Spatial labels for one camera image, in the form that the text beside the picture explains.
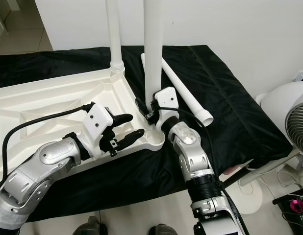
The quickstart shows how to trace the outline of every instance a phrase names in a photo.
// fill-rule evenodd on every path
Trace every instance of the black cable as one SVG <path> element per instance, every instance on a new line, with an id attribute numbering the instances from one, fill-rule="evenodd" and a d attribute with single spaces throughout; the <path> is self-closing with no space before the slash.
<path id="1" fill-rule="evenodd" d="M 303 214 L 303 213 L 291 213 L 291 212 L 286 212 L 286 211 L 284 211 L 284 212 L 282 212 L 282 214 L 281 214 L 282 218 L 283 218 L 285 221 L 287 221 L 288 223 L 296 224 L 296 225 L 298 225 L 298 226 L 300 226 L 300 227 L 303 228 L 303 224 L 299 224 L 299 223 L 292 222 L 292 221 L 288 220 L 288 219 L 285 217 L 285 214 L 300 215 L 300 214 Z"/>
<path id="2" fill-rule="evenodd" d="M 180 112 L 180 113 L 184 113 L 185 115 L 193 118 L 197 123 L 198 125 L 206 132 L 206 135 L 207 135 L 207 138 L 208 138 L 208 142 L 209 142 L 209 145 L 210 145 L 210 153 L 211 153 L 211 166 L 213 168 L 213 171 L 214 171 L 214 177 L 216 179 L 217 182 L 220 183 L 220 187 L 221 187 L 221 190 L 222 192 L 225 194 L 225 196 L 227 197 L 227 199 L 229 200 L 229 203 L 230 203 L 230 206 L 232 208 L 232 210 L 234 211 L 234 213 L 236 214 L 236 216 L 238 217 L 239 221 L 241 222 L 241 225 L 243 227 L 243 230 L 244 232 L 246 233 L 246 235 L 249 235 L 249 232 L 245 226 L 245 223 L 243 221 L 243 218 L 239 212 L 239 210 L 237 209 L 236 205 L 233 203 L 230 195 L 228 194 L 228 192 L 225 190 L 225 187 L 223 186 L 222 182 L 219 180 L 219 176 L 216 174 L 217 171 L 216 171 L 216 168 L 215 168 L 215 162 L 214 162 L 214 151 L 213 151 L 213 145 L 212 145 L 212 140 L 211 140 L 211 136 L 209 134 L 209 131 L 207 130 L 207 128 L 204 126 L 204 124 L 197 118 L 195 117 L 192 113 L 188 112 L 188 111 L 185 111 L 183 109 L 176 109 L 176 108 L 169 108 L 169 107 L 158 107 L 158 110 L 172 110 L 172 111 L 177 111 L 177 112 Z"/>
<path id="3" fill-rule="evenodd" d="M 77 111 L 80 110 L 85 110 L 85 111 L 89 111 L 91 109 L 91 107 L 94 105 L 94 103 L 92 102 L 91 104 L 87 104 L 87 105 L 82 105 L 80 107 L 77 107 L 75 109 L 71 109 L 68 111 L 64 111 L 58 114 L 51 114 L 45 117 L 40 117 L 25 123 L 22 123 L 21 125 L 18 125 L 17 127 L 13 128 L 11 131 L 8 132 L 8 134 L 6 134 L 4 140 L 3 140 L 3 144 L 2 144 L 2 180 L 0 181 L 0 187 L 3 185 L 3 183 L 5 182 L 5 180 L 8 177 L 8 160 L 7 160 L 7 148 L 8 148 L 8 142 L 10 137 L 17 132 L 18 130 L 33 125 L 35 123 L 41 122 L 41 121 L 46 121 L 52 118 L 57 118 L 57 117 L 61 117 L 61 116 L 65 116 L 68 114 L 72 114 L 75 113 Z"/>

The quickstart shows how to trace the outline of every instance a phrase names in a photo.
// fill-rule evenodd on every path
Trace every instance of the white plastic tray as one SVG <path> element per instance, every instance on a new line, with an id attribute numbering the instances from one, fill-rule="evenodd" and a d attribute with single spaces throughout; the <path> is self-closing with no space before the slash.
<path id="1" fill-rule="evenodd" d="M 124 75 L 110 74 L 110 69 L 0 88 L 0 179 L 2 172 L 2 142 L 5 135 L 17 125 L 49 114 L 59 113 L 90 103 L 107 106 L 114 115 L 132 114 L 133 120 L 114 128 L 116 139 L 140 128 L 145 134 L 135 144 L 111 158 L 104 154 L 101 159 L 84 161 L 70 175 L 103 164 L 141 149 L 159 150 L 165 140 L 163 133 L 139 113 L 135 96 Z M 34 124 L 15 133 L 8 145 L 9 172 L 28 158 L 42 144 L 61 140 L 67 133 L 80 133 L 84 111 Z"/>

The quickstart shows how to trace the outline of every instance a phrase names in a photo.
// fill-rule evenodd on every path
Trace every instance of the white pole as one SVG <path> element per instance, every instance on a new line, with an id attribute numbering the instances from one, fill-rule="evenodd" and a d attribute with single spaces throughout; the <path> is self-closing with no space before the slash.
<path id="1" fill-rule="evenodd" d="M 209 111 L 204 109 L 201 104 L 195 99 L 192 93 L 186 88 L 186 86 L 181 82 L 176 73 L 167 64 L 167 62 L 162 59 L 162 68 L 173 83 L 174 87 L 179 92 L 180 96 L 183 98 L 187 106 L 190 108 L 192 113 L 197 117 L 204 126 L 208 126 L 214 120 L 213 116 Z"/>
<path id="2" fill-rule="evenodd" d="M 162 34 L 161 0 L 144 0 L 145 100 L 150 111 L 152 95 L 161 89 Z"/>
<path id="3" fill-rule="evenodd" d="M 119 14 L 117 0 L 106 0 L 106 12 L 110 38 L 111 71 L 118 73 L 124 71 L 121 55 L 121 41 L 119 29 Z"/>
<path id="4" fill-rule="evenodd" d="M 253 180 L 257 179 L 258 177 L 268 173 L 269 171 L 275 169 L 279 165 L 283 164 L 284 162 L 288 161 L 289 159 L 293 158 L 294 156 L 299 154 L 299 149 L 293 148 L 293 150 L 289 153 L 289 155 L 285 158 L 281 158 L 278 160 L 270 161 L 267 164 L 263 165 L 262 167 L 251 171 L 249 174 L 243 176 L 240 179 L 240 186 L 245 186 L 248 183 L 252 182 Z"/>

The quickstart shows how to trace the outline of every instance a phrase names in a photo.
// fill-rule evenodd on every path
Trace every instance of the fan grille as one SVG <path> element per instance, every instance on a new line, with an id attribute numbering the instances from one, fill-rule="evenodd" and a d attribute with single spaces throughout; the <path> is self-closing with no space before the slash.
<path id="1" fill-rule="evenodd" d="M 289 112 L 286 131 L 293 144 L 303 152 L 303 103 Z"/>

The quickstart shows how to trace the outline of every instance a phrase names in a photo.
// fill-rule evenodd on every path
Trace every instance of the black shoe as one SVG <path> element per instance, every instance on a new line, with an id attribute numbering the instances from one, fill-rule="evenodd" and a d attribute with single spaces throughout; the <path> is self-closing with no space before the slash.
<path id="1" fill-rule="evenodd" d="M 177 235 L 177 233 L 173 228 L 165 224 L 158 224 L 150 229 L 148 235 Z"/>
<path id="2" fill-rule="evenodd" d="M 79 226 L 73 235 L 108 235 L 108 230 L 95 216 L 90 216 L 88 222 Z"/>

